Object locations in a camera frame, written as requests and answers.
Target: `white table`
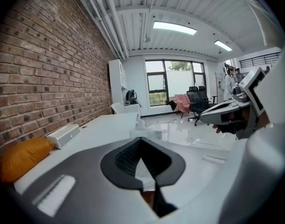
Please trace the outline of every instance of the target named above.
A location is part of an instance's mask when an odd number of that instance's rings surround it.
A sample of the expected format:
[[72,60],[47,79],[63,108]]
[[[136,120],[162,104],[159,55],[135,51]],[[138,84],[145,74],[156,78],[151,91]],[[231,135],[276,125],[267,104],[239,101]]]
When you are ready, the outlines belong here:
[[62,162],[72,154],[92,147],[130,138],[135,129],[136,113],[102,115],[80,128],[81,133],[64,149],[54,149],[50,155],[28,171],[15,183],[15,189],[22,194],[38,177]]

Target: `ceiling beam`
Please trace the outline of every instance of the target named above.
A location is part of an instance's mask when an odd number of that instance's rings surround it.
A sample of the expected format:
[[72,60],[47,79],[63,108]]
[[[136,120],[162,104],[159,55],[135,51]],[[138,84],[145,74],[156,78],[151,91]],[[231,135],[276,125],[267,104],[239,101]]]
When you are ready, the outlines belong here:
[[[127,14],[133,14],[133,13],[148,14],[150,12],[150,6],[133,5],[133,6],[117,7],[116,11],[119,15],[121,15],[121,14],[127,15]],[[209,26],[210,28],[217,31],[219,34],[221,34],[223,36],[224,39],[229,40],[230,43],[233,44],[239,52],[243,52],[242,48],[236,43],[236,41],[230,35],[228,35],[226,32],[224,32],[221,28],[217,27],[213,23],[210,23],[201,17],[195,16],[191,13],[176,10],[173,8],[160,7],[160,6],[153,6],[151,12],[152,13],[165,13],[165,14],[173,15],[173,16],[181,16],[185,19],[195,19],[195,20],[201,22],[202,24]],[[107,13],[109,16],[112,16],[112,12],[110,10],[107,10]]]
[[143,55],[168,55],[168,56],[188,56],[200,58],[212,62],[216,62],[216,58],[204,56],[194,52],[181,51],[181,50],[170,50],[170,49],[143,49],[143,50],[130,50],[129,56],[143,56]]

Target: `brick wall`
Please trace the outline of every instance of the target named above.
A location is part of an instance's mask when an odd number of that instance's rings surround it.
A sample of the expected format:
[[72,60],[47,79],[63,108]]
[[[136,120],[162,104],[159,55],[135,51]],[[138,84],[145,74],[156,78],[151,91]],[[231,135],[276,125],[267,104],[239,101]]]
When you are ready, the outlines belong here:
[[111,113],[112,59],[78,0],[18,0],[0,25],[0,157],[25,139]]

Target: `black backpack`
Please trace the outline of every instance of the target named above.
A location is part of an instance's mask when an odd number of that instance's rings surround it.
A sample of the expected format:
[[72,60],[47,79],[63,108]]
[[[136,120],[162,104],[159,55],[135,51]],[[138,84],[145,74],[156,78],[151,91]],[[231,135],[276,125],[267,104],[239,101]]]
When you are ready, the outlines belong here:
[[139,105],[140,105],[139,101],[137,100],[137,94],[136,94],[136,92],[135,92],[134,90],[128,91],[128,92],[126,93],[126,95],[125,95],[125,98],[126,98],[126,100],[129,101],[130,104],[132,104],[132,105],[133,105],[133,104],[139,104]]

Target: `ceiling light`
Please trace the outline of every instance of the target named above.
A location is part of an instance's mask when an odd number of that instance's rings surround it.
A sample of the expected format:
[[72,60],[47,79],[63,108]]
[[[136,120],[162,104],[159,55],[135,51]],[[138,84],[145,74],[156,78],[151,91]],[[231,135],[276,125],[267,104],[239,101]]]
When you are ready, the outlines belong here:
[[159,21],[155,21],[155,23],[153,24],[153,28],[183,32],[183,33],[187,33],[190,35],[194,35],[195,32],[197,32],[195,29],[192,29],[192,28],[188,28],[188,27],[184,27],[184,26],[176,25],[172,23],[159,22]]
[[225,45],[224,43],[222,43],[221,41],[215,41],[214,44],[218,45],[219,47],[222,47],[223,49],[226,49],[227,51],[231,51],[232,49],[230,47],[228,47],[227,45]]

